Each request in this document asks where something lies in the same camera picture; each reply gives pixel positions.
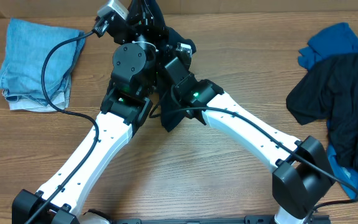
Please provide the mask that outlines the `dark navy t-shirt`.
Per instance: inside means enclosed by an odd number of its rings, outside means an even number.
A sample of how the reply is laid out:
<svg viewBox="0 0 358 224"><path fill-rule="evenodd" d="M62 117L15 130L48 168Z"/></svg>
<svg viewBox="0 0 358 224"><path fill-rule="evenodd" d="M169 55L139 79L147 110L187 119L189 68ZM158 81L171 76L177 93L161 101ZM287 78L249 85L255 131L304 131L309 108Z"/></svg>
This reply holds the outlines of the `dark navy t-shirt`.
<svg viewBox="0 0 358 224"><path fill-rule="evenodd" d="M154 44L157 47L157 52L152 71L154 72L156 91L159 94L157 106L160 107L160 113L156 114L155 109L152 109L149 117L159 117L162 126L170 132L183 118L194 117L193 112L187 112L185 108L189 107L189 94L198 81L190 72L190 67L185 67L177 57L168 59L165 56L167 45L174 45L177 42L191 45L194 54L196 52L194 42L191 39L183 38L171 27L168 27L168 30L168 41L158 45Z"/></svg>

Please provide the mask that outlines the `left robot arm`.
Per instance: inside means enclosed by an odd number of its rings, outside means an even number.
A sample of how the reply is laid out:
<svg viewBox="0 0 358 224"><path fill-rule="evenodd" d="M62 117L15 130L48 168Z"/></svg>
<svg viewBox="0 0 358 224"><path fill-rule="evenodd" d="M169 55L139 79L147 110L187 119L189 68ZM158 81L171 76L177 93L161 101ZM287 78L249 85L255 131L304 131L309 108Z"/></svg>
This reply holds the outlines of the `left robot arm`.
<svg viewBox="0 0 358 224"><path fill-rule="evenodd" d="M132 1L129 7L110 1L99 10L93 33L108 33L119 44L101 111L58 172L36 193L22 190L16 196L13 223L110 222L97 210L84 212L83 205L107 165L147 119L169 31L155 1Z"/></svg>

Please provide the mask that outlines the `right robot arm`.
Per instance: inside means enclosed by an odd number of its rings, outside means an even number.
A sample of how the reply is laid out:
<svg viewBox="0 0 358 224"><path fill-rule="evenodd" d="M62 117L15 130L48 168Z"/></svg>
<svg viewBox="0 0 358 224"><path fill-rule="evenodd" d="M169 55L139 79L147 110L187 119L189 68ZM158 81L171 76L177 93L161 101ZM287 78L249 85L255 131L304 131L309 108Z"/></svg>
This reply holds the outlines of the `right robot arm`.
<svg viewBox="0 0 358 224"><path fill-rule="evenodd" d="M312 136L301 141L269 126L217 84L198 81L189 71L191 57L191 46L183 43L166 45L163 51L163 127L171 131L183 117L195 118L228 134L258 158L272 173L272 194L280 206L272 223L329 223L313 215L334 183L323 145Z"/></svg>

